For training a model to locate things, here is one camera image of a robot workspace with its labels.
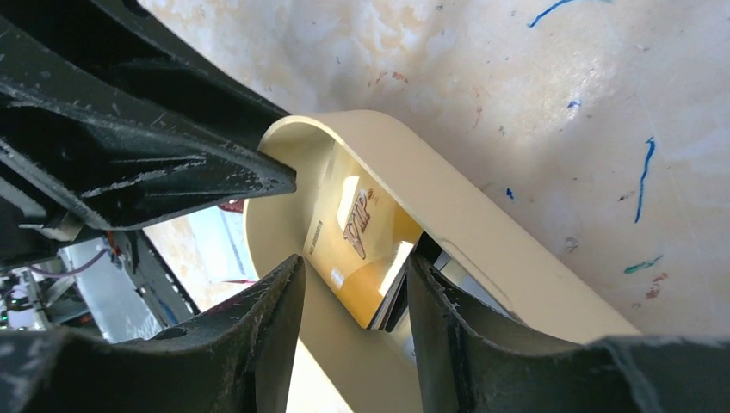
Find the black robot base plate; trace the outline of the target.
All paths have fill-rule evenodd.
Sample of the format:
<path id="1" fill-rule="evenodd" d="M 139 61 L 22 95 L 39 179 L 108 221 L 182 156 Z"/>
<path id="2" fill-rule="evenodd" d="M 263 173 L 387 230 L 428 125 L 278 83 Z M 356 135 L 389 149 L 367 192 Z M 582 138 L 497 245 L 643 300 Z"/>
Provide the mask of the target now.
<path id="1" fill-rule="evenodd" d="M 162 328 L 201 313 L 182 283 L 142 231 L 110 231 L 108 238 L 134 291 L 145 302 Z"/>

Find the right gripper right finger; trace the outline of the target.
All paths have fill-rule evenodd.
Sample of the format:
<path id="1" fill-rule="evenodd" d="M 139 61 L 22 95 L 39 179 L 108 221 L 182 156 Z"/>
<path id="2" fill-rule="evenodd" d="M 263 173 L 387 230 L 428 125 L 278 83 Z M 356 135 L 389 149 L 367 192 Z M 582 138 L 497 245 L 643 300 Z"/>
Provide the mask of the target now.
<path id="1" fill-rule="evenodd" d="M 729 342 L 607 336 L 581 345 L 530 329 L 413 335 L 427 412 L 726 412 Z"/>

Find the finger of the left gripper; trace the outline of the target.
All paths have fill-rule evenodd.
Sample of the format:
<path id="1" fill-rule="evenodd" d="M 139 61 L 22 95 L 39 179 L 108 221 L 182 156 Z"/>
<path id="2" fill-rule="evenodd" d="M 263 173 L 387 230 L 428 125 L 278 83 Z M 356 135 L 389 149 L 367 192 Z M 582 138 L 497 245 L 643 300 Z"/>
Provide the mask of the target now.
<path id="1" fill-rule="evenodd" d="M 285 111 L 135 1 L 1 4 L 1 265 L 228 200 L 288 194 Z"/>

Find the gold VIP card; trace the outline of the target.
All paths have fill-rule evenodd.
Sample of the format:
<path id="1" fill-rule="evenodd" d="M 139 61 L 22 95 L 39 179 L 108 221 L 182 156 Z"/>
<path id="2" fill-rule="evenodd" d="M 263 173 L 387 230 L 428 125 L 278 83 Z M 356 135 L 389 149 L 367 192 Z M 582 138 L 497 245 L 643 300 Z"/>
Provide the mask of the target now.
<path id="1" fill-rule="evenodd" d="M 342 146 L 332 149 L 303 252 L 358 325 L 390 331 L 419 224 Z"/>

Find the black striped card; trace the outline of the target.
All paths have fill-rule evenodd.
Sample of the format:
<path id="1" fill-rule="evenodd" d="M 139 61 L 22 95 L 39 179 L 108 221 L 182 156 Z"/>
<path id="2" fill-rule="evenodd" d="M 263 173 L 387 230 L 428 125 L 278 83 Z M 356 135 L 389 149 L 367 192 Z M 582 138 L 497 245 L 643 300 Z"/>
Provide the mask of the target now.
<path id="1" fill-rule="evenodd" d="M 421 336 L 465 333 L 504 346 L 529 328 L 512 319 L 476 277 L 426 234 L 408 253 L 393 283 L 394 296 L 381 306 L 379 328 L 393 332 L 406 311 Z"/>

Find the red leather card holder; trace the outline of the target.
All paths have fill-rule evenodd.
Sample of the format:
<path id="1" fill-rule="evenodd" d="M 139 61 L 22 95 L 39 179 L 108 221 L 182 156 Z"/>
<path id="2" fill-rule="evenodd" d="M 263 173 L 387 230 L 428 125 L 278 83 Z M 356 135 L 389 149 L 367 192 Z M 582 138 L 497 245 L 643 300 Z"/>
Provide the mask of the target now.
<path id="1" fill-rule="evenodd" d="M 230 200 L 187 216 L 207 275 L 213 282 L 247 285 L 258 280 L 246 244 L 243 206 L 243 200 Z"/>

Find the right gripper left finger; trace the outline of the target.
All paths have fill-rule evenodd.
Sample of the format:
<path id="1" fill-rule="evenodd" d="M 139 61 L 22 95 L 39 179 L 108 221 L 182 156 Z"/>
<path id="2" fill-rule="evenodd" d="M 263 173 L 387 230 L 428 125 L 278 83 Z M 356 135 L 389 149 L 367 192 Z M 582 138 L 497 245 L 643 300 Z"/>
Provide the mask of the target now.
<path id="1" fill-rule="evenodd" d="M 72 328 L 4 331 L 4 412 L 283 412 L 306 290 L 292 255 L 215 307 L 148 340 Z"/>

